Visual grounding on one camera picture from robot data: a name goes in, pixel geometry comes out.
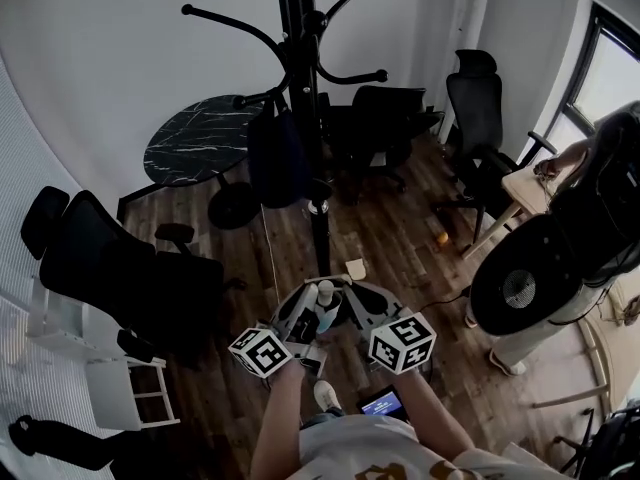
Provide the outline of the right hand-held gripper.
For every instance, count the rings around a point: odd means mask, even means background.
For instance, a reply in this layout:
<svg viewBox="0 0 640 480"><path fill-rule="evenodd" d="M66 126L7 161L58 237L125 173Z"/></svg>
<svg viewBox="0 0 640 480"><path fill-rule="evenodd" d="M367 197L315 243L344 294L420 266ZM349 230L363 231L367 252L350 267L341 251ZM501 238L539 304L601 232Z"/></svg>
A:
<svg viewBox="0 0 640 480"><path fill-rule="evenodd" d="M356 326L370 326L369 313L358 295L370 291L369 284L344 284L343 295L349 318ZM437 333L420 312L403 308L398 316L371 330L367 357L394 374L402 374L427 362Z"/></svg>

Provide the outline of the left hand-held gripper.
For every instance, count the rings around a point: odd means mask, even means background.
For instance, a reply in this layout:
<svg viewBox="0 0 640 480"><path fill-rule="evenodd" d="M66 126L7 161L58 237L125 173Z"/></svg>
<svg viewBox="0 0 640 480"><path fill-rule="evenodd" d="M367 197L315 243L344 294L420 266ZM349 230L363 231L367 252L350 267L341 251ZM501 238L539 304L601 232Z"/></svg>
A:
<svg viewBox="0 0 640 480"><path fill-rule="evenodd" d="M316 342L319 289L308 283L292 292L272 319L247 328L229 346L232 356L252 375L267 379L292 359L314 376L324 369L328 353Z"/></svg>

